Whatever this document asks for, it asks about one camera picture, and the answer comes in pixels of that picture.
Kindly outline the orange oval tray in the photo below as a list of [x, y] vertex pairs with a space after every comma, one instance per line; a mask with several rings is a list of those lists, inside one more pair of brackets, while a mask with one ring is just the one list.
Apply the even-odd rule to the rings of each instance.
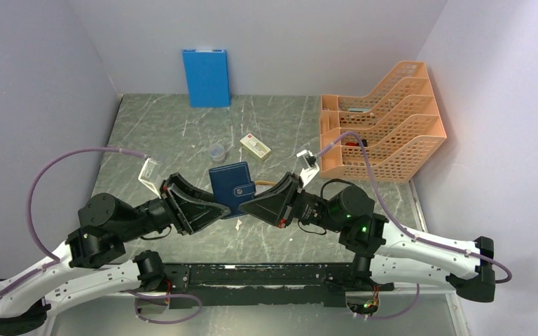
[[255, 181], [255, 185], [257, 186], [275, 186], [276, 185], [276, 182], [271, 182], [271, 181]]

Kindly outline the blue leather card holder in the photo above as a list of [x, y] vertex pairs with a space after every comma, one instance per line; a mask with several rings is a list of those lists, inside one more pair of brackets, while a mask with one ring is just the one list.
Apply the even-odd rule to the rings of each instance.
[[236, 162], [211, 168], [208, 174], [214, 201], [230, 209], [230, 213], [224, 219], [241, 216], [243, 212], [239, 210], [239, 206], [253, 200], [256, 193], [248, 163]]

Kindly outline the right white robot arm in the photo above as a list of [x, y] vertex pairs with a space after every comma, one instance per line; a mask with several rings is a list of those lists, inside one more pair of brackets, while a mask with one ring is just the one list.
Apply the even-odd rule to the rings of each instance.
[[277, 228], [298, 221], [337, 233], [339, 244], [354, 254], [350, 281], [359, 290], [405, 282], [453, 289], [474, 302], [495, 299], [491, 238], [460, 241], [395, 225], [376, 213], [374, 200], [353, 183], [330, 199], [301, 185], [297, 175], [286, 174], [239, 210]]

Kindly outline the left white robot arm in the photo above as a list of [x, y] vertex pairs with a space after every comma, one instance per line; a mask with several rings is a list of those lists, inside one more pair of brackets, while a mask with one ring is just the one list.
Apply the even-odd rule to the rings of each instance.
[[112, 265], [125, 244], [164, 230], [191, 235], [229, 213], [179, 174], [162, 184], [160, 197], [136, 207], [109, 193], [93, 196], [78, 211], [79, 228], [50, 255], [0, 280], [0, 335], [31, 332], [63, 309], [109, 293], [162, 288], [167, 275], [155, 251]]

